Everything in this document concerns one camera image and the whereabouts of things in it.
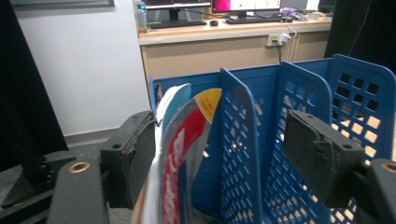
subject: blue basket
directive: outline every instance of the blue basket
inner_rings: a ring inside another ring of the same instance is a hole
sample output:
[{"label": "blue basket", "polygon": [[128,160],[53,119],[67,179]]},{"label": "blue basket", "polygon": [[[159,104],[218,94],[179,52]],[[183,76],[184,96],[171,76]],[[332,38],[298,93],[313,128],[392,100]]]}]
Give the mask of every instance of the blue basket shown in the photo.
[{"label": "blue basket", "polygon": [[[282,153],[286,112],[313,114],[357,141],[372,158],[391,157],[394,75],[334,55],[150,81],[151,92],[190,83],[192,94],[220,87],[223,96],[193,188],[193,204],[224,223],[353,222],[356,205],[326,209]],[[155,95],[151,103],[155,108]]]}]

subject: electrical outlet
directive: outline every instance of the electrical outlet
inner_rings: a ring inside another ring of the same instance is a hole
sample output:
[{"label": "electrical outlet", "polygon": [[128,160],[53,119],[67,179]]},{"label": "electrical outlet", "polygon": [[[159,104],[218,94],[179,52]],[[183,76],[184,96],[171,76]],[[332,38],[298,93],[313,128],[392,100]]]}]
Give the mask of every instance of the electrical outlet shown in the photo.
[{"label": "electrical outlet", "polygon": [[268,35],[267,43],[265,44],[265,46],[267,46],[267,47],[276,46],[276,43],[273,42],[276,40],[279,42],[279,35]]},{"label": "electrical outlet", "polygon": [[276,35],[268,35],[267,42],[265,43],[265,46],[267,47],[273,47],[276,46],[276,43],[273,41],[277,41],[279,45],[285,45],[289,42],[289,35],[286,34],[276,34]]}]

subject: white wall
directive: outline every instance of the white wall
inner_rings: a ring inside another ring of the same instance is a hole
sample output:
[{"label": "white wall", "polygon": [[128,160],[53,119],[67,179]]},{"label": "white wall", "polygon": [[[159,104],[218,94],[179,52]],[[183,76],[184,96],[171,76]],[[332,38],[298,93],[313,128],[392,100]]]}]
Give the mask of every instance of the white wall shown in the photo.
[{"label": "white wall", "polygon": [[149,109],[133,3],[115,4],[16,12],[65,136],[118,128]]}]

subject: plastic bottle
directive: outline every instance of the plastic bottle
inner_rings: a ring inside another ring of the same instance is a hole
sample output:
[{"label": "plastic bottle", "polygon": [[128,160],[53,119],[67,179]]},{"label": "plastic bottle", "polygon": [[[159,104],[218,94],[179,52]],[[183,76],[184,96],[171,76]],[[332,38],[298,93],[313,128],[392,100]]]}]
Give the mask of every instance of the plastic bottle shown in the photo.
[{"label": "plastic bottle", "polygon": [[143,2],[136,2],[136,26],[137,32],[141,34],[146,34],[148,32],[148,17],[146,13],[146,6]]}]

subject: monitor screen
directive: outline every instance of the monitor screen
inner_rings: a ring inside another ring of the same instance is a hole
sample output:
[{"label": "monitor screen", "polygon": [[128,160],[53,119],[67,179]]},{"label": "monitor screen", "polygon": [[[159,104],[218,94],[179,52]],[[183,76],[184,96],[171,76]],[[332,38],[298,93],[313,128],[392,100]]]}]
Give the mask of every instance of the monitor screen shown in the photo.
[{"label": "monitor screen", "polygon": [[170,22],[178,21],[178,12],[182,8],[211,6],[210,0],[144,0],[144,2],[147,10],[168,10]]},{"label": "monitor screen", "polygon": [[210,0],[144,0],[147,10],[210,7]]},{"label": "monitor screen", "polygon": [[318,11],[323,13],[334,12],[335,0],[319,0]]},{"label": "monitor screen", "polygon": [[213,12],[279,10],[280,0],[212,0]]}]

